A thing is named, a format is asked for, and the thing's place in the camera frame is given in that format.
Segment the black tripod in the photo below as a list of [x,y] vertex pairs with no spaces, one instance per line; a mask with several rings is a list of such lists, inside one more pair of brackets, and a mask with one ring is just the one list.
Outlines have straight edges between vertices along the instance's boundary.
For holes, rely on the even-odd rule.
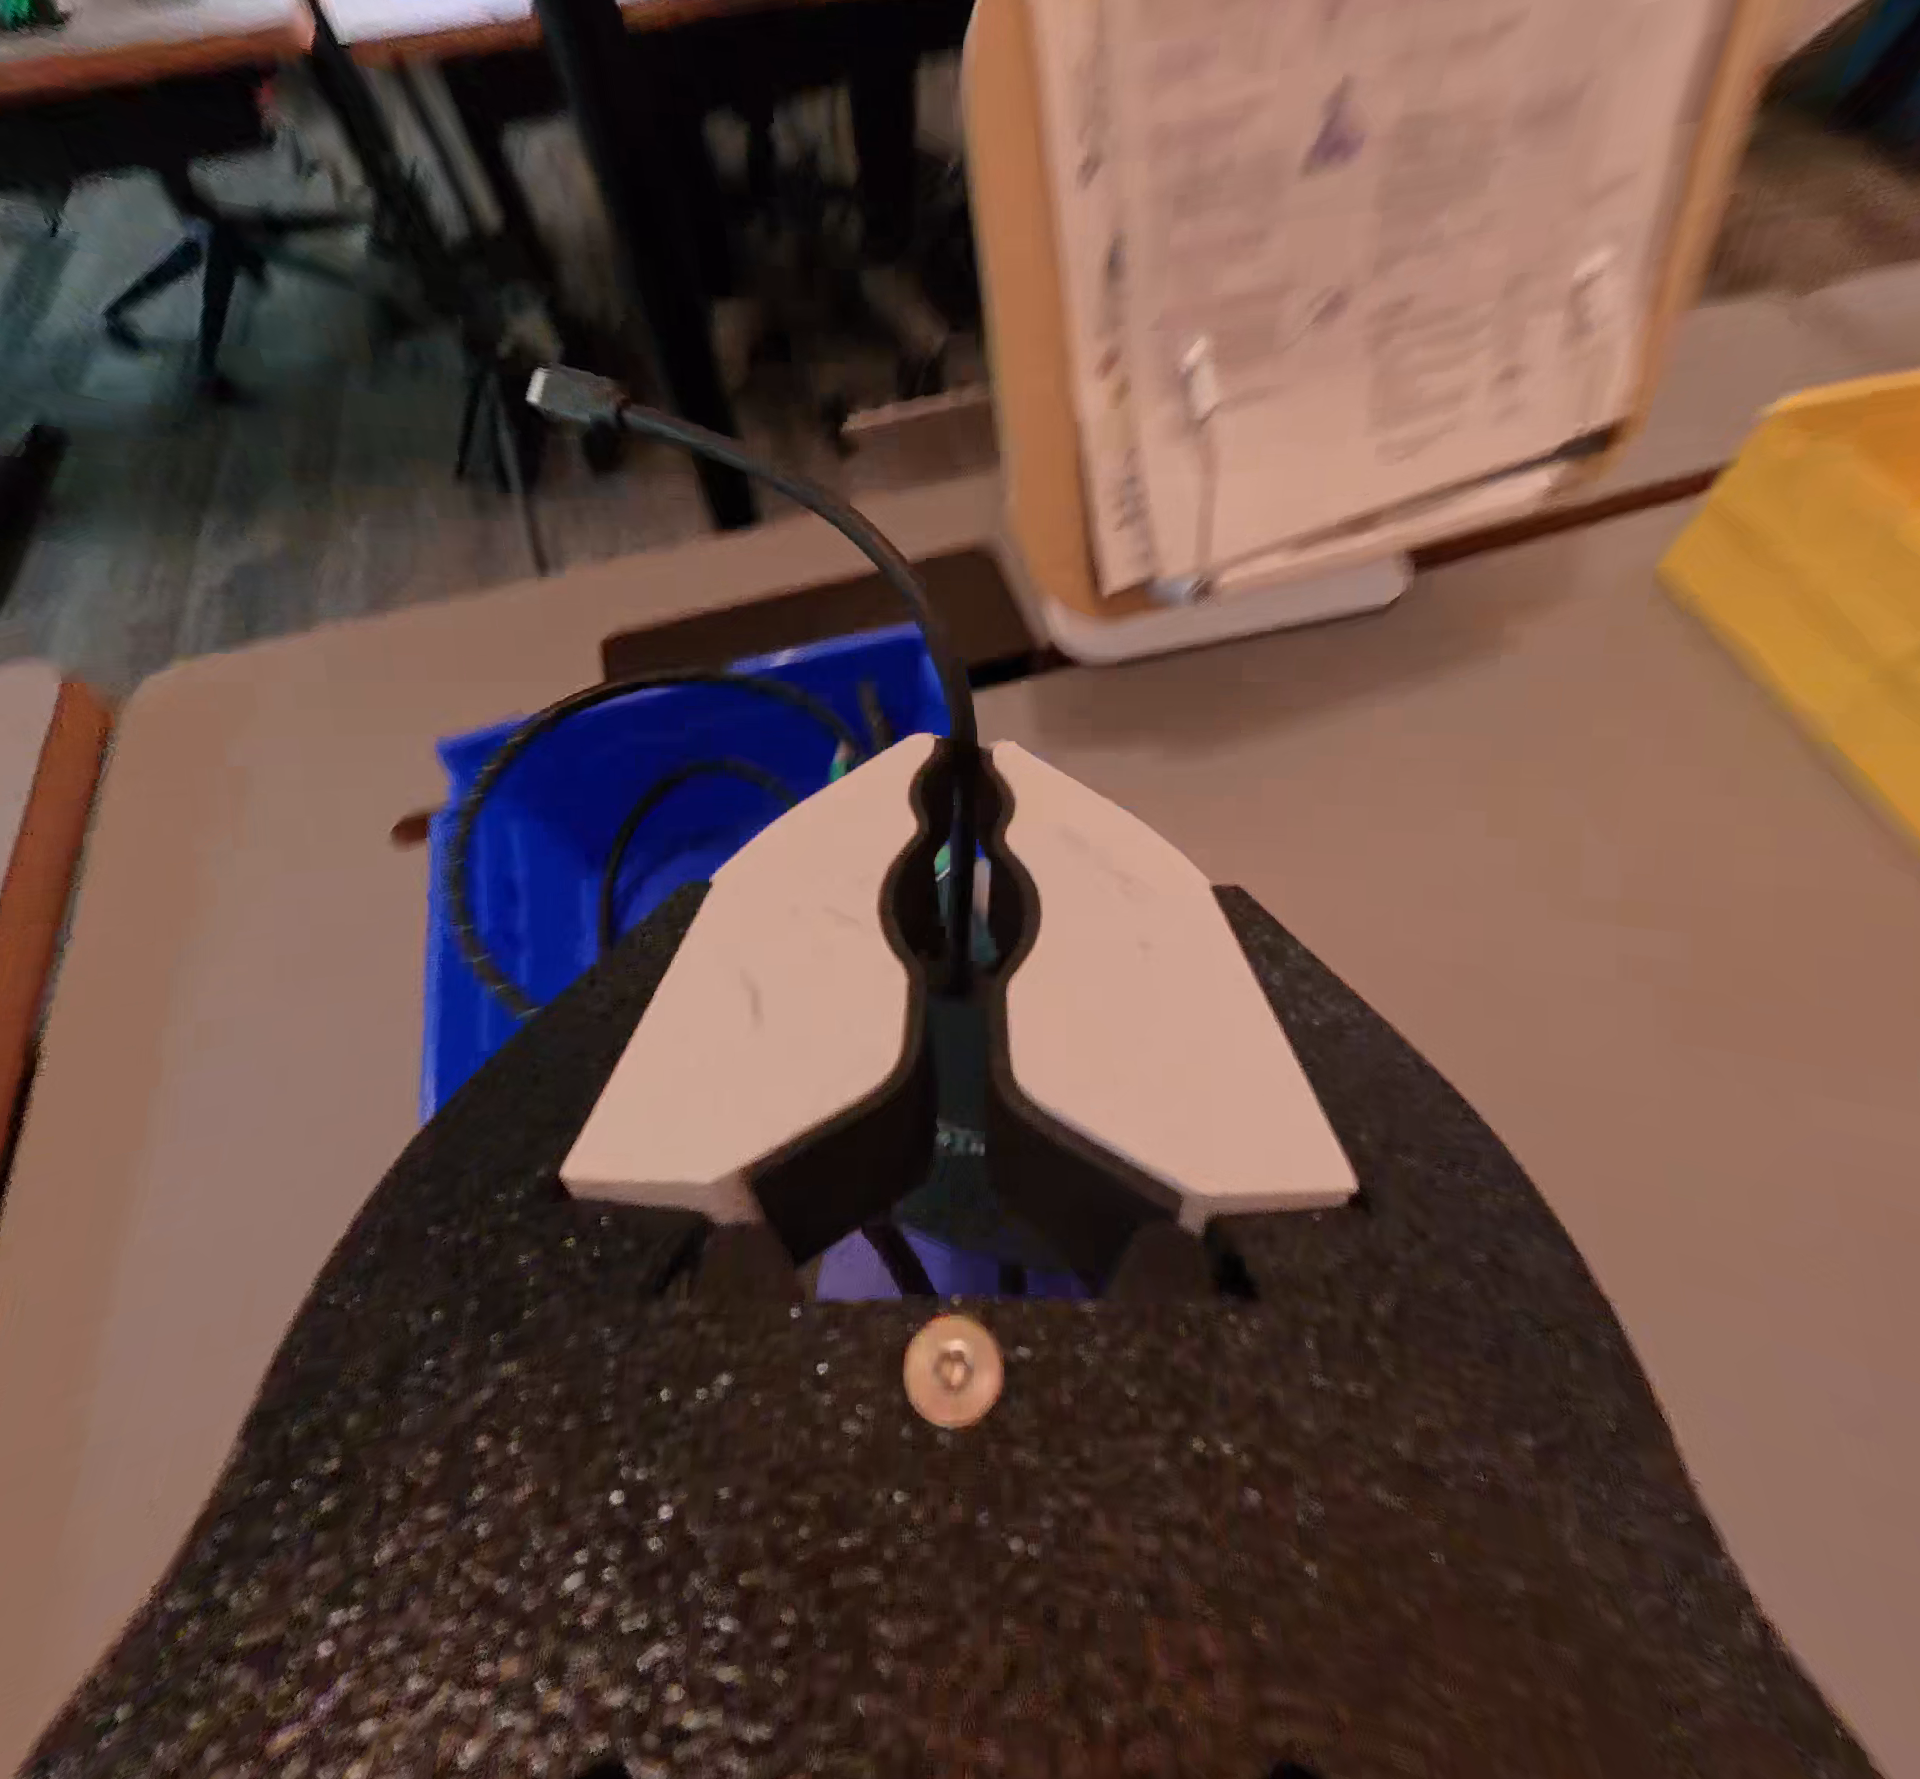
[[458,340],[464,408],[453,474],[507,493],[536,577],[553,572],[534,495],[552,420],[528,399],[539,370],[563,359],[563,326],[516,249],[484,236],[453,242],[431,193],[403,157],[366,72],[338,38],[323,0],[300,0],[310,20],[307,64],[370,187],[374,222],[393,234],[423,302]]

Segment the instruction sheet on wooden stand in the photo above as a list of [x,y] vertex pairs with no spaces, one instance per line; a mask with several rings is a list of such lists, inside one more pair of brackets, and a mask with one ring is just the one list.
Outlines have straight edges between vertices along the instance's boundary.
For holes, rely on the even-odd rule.
[[975,0],[960,52],[973,231],[993,375],[999,535],[1031,624],[1065,662],[1112,665],[1377,614],[1416,572],[1456,557],[1629,518],[1706,491],[1716,466],[1598,493],[1652,411],[1659,373],[1705,278],[1716,221],[1792,0],[1733,0],[1667,256],[1647,315],[1641,390],[1625,432],[1557,461],[1545,495],[1446,501],[1434,525],[1384,527],[1325,550],[1284,555],[1277,573],[1223,599],[1157,604],[1097,586],[1083,452],[1071,397],[1067,309],[1042,144],[1039,28],[1029,0]]

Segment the black office chair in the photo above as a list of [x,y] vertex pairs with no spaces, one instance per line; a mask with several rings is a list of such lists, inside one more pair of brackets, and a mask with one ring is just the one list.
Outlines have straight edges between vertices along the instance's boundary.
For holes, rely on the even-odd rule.
[[133,326],[133,315],[175,284],[200,278],[191,373],[195,397],[207,403],[234,403],[242,399],[242,394],[222,361],[238,282],[251,278],[262,286],[270,268],[280,263],[302,276],[351,288],[353,276],[346,270],[304,253],[300,242],[370,230],[370,210],[366,207],[229,207],[203,190],[187,159],[166,159],[154,167],[154,175],[161,197],[179,214],[182,234],[101,309],[102,338],[129,355],[146,350],[147,338]]

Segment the grey table with wooden edge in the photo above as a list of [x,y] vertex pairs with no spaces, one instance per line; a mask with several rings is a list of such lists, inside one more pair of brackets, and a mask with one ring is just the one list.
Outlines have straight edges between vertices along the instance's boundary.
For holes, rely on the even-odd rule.
[[5,1169],[24,1117],[40,1010],[110,732],[110,704],[56,663],[2,663]]

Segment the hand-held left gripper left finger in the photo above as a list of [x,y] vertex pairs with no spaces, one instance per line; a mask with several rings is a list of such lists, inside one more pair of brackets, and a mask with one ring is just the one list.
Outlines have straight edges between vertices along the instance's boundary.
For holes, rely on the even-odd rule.
[[571,1197],[765,1225],[806,1262],[925,1180],[940,745],[902,738],[720,869],[563,1160]]

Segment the blue plastic bin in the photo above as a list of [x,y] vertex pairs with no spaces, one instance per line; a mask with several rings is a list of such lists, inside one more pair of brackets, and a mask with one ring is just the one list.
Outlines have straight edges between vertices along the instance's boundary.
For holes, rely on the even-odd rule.
[[[675,891],[711,879],[789,806],[903,735],[948,730],[908,620],[718,663],[799,700],[708,684],[622,693],[539,735],[484,798],[468,841],[468,918],[532,1003],[583,976],[604,937],[626,937]],[[931,1027],[934,1155],[896,1206],[899,1238],[945,1297],[1091,1297],[990,1182],[977,1013],[936,998]]]

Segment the black metal post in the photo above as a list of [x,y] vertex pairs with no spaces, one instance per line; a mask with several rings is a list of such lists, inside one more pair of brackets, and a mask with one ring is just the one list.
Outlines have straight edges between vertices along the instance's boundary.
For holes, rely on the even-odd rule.
[[626,326],[668,411],[735,435],[688,245],[684,187],[655,159],[660,107],[635,67],[618,0],[532,0],[613,234]]

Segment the yellow plastic bin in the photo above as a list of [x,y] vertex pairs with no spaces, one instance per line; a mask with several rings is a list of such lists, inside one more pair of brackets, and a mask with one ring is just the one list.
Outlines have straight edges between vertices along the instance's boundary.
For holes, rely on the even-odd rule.
[[1917,373],[1762,409],[1657,565],[1886,821],[1917,839]]

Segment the printed instruction sheets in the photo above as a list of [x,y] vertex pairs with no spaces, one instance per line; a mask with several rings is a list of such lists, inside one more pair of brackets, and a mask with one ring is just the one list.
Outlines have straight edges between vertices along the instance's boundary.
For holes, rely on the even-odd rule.
[[1627,416],[1729,0],[1029,0],[1102,593]]

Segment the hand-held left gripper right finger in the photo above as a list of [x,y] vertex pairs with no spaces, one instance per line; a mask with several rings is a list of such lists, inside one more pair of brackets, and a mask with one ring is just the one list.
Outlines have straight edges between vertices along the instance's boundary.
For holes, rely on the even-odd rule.
[[1114,1271],[1154,1225],[1346,1206],[1357,1167],[1209,877],[1019,743],[982,759],[1006,1211],[1067,1266]]

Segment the grey desk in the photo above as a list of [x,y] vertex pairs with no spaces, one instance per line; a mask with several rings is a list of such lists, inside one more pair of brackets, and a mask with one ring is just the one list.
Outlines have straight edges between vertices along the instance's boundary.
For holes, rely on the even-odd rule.
[[[1686,510],[1384,614],[982,696],[1471,1100],[1622,1318],[1751,1590],[1916,1775],[1916,851],[1657,581]],[[192,658],[127,700],[5,1206],[5,1775],[179,1553],[417,1128],[443,735],[824,586],[812,522]]]

